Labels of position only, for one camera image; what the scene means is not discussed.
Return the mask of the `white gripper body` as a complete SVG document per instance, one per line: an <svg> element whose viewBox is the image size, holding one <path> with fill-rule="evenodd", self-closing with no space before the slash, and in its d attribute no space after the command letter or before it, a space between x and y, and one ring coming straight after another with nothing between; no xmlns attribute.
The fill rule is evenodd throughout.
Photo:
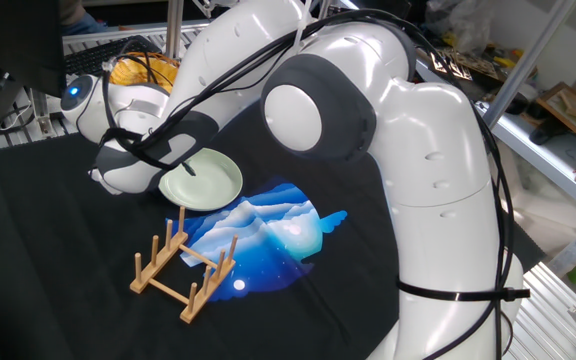
<svg viewBox="0 0 576 360"><path fill-rule="evenodd" d="M114 187L110 186L103 178L103 175L99 171L98 168L93 168L88 171L89 178L94 182L98 183L106 192L111 195L117 196L121 195L122 191L115 189Z"/></svg>

